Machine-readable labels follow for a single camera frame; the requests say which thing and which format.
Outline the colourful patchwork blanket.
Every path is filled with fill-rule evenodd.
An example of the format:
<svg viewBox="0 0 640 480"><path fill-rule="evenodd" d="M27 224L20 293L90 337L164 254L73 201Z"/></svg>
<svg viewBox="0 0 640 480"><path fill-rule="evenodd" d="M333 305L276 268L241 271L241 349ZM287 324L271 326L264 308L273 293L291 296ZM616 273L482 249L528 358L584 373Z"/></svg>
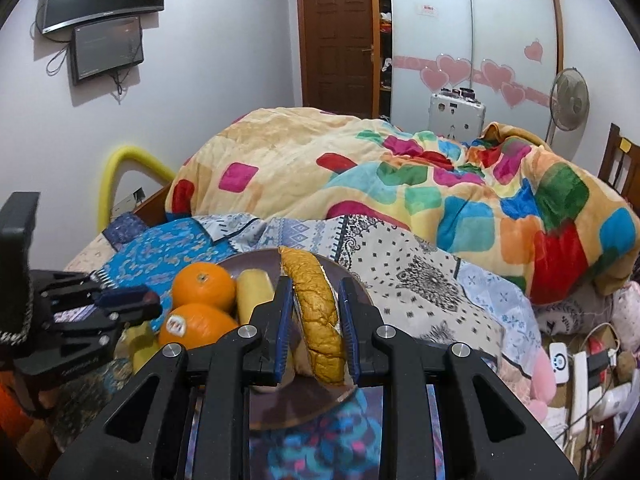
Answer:
<svg viewBox="0 0 640 480"><path fill-rule="evenodd" d="M168 216L247 212L390 222L551 304L629 280L639 219L608 185L526 130L493 122L460 143L382 119L260 108L179 169Z"/></svg>

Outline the small wall monitor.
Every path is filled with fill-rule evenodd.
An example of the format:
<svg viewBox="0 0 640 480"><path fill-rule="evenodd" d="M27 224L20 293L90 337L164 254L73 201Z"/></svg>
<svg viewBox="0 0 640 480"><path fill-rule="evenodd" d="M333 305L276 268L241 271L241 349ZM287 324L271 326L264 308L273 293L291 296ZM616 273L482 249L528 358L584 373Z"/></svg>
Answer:
<svg viewBox="0 0 640 480"><path fill-rule="evenodd" d="M144 60L142 27L138 16L75 26L70 40L73 84L104 73L130 68Z"/></svg>

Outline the brown wooden chair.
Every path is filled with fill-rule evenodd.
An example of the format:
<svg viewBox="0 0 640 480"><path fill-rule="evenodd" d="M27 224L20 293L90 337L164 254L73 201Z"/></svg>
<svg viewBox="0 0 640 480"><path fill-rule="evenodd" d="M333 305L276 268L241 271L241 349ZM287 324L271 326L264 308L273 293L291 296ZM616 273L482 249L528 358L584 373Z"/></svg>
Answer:
<svg viewBox="0 0 640 480"><path fill-rule="evenodd" d="M612 122L598 177L638 210L639 176L639 147Z"/></svg>

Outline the white wardrobe with pink hearts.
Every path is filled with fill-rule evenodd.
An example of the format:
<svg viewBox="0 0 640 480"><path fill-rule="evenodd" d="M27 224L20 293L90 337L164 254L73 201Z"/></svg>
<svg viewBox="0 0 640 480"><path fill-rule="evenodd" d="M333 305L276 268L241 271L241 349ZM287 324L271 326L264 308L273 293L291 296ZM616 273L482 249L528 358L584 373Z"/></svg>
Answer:
<svg viewBox="0 0 640 480"><path fill-rule="evenodd" d="M554 0L392 0L390 120L420 131L441 88L466 87L486 122L545 136L559 68Z"/></svg>

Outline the white power strip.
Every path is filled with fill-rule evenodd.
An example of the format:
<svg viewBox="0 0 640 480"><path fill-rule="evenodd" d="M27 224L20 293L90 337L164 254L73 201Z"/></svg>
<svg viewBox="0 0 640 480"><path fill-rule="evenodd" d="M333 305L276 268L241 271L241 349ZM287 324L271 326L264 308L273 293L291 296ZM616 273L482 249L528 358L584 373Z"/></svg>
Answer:
<svg viewBox="0 0 640 480"><path fill-rule="evenodd" d="M573 360L573 396L568 427L568 435L571 438L578 436L586 428L589 408L588 379L588 354L581 351L574 355Z"/></svg>

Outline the yellow foam bed rail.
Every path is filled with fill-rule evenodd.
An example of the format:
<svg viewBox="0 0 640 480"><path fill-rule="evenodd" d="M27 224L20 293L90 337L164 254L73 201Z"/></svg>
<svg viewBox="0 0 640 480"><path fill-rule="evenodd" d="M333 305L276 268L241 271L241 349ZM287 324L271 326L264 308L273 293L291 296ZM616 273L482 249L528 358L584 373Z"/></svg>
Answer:
<svg viewBox="0 0 640 480"><path fill-rule="evenodd" d="M122 165L134 164L148 172L156 180L170 183L176 176L175 170L165 165L151 153L134 145L122 145L107 159L98 194L96 229L103 231L111 222L118 179L122 176Z"/></svg>

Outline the brown wooden door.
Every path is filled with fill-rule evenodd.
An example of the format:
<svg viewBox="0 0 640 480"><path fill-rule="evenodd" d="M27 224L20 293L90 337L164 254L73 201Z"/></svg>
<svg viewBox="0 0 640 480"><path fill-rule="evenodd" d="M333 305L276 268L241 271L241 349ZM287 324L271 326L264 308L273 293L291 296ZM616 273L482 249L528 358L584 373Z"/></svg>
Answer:
<svg viewBox="0 0 640 480"><path fill-rule="evenodd" d="M297 0L303 104L370 118L373 0Z"/></svg>

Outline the white round button device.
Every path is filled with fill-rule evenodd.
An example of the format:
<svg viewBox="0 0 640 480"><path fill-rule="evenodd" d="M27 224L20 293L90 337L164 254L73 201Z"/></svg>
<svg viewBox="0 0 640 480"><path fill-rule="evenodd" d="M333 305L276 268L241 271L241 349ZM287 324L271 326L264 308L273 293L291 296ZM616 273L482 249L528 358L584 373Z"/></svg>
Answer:
<svg viewBox="0 0 640 480"><path fill-rule="evenodd" d="M570 364L568 364L566 344L564 342L550 342L548 352L555 383L557 385L566 384L570 380Z"/></svg>

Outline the yellow banana piece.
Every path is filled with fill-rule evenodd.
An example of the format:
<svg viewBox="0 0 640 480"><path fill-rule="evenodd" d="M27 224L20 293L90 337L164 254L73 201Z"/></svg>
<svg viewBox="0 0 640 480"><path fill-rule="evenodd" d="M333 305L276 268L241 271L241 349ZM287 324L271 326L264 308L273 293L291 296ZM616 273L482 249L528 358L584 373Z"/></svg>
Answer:
<svg viewBox="0 0 640 480"><path fill-rule="evenodd" d="M128 359L134 374L137 374L158 350L160 345L149 322L126 328L117 346L118 354Z"/></svg>

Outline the pink plush toy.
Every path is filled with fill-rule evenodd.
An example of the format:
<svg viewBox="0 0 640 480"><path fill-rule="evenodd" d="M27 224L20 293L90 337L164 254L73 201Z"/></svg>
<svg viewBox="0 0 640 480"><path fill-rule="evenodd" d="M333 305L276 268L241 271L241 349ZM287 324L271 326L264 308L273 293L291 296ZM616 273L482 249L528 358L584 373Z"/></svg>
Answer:
<svg viewBox="0 0 640 480"><path fill-rule="evenodd" d="M506 358L502 359L498 376L530 411L537 422L543 422L556 393L556 382L547 352L539 348L535 353L533 373L525 376Z"/></svg>

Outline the white metal box device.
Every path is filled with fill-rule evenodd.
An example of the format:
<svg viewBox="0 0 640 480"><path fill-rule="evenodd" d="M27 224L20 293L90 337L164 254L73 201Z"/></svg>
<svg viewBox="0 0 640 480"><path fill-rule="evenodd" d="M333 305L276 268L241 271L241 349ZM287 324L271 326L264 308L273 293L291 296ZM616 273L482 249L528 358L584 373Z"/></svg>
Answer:
<svg viewBox="0 0 640 480"><path fill-rule="evenodd" d="M441 88L431 96L428 128L447 139L470 143L484 128L486 106L470 88Z"/></svg>

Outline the golden brown bread slice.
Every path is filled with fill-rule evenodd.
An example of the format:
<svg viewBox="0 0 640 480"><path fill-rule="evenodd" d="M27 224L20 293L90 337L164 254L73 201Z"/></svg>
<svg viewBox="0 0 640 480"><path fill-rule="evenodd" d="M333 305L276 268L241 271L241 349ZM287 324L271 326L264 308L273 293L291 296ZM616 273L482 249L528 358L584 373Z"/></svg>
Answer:
<svg viewBox="0 0 640 480"><path fill-rule="evenodd" d="M293 285L295 371L326 388L352 386L334 292L320 260L303 249L279 247L281 271Z"/></svg>

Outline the purple round plate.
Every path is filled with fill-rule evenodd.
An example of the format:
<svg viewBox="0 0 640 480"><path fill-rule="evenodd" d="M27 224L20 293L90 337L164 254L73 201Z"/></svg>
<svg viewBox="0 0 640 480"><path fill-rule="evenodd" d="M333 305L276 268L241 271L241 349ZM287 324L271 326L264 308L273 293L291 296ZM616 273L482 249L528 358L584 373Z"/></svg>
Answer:
<svg viewBox="0 0 640 480"><path fill-rule="evenodd" d="M247 269L265 271L273 287L281 275L277 248L243 252L219 263L232 278ZM277 388L250 388L250 430L291 428L336 408L355 391L356 386L325 387L314 378L296 373L291 381Z"/></svg>

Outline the white standing fan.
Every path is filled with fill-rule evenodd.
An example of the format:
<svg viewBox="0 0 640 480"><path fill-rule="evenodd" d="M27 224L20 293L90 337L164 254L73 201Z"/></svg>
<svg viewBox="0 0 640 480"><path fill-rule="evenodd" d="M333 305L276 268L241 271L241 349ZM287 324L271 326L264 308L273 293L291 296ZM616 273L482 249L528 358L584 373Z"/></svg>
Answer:
<svg viewBox="0 0 640 480"><path fill-rule="evenodd" d="M580 128L588 118L590 97L588 84L575 67L564 68L554 78L549 96L550 122L546 143L552 146L555 133Z"/></svg>

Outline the small orange mandarin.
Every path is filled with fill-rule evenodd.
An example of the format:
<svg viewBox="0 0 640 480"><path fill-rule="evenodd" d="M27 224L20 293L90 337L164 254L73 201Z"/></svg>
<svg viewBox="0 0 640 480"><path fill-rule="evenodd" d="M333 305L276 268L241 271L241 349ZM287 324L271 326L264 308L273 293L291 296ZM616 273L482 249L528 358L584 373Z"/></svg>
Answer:
<svg viewBox="0 0 640 480"><path fill-rule="evenodd" d="M183 268L172 282L172 307L206 304L229 313L235 303L235 293L235 280L226 269L215 263L194 262Z"/></svg>

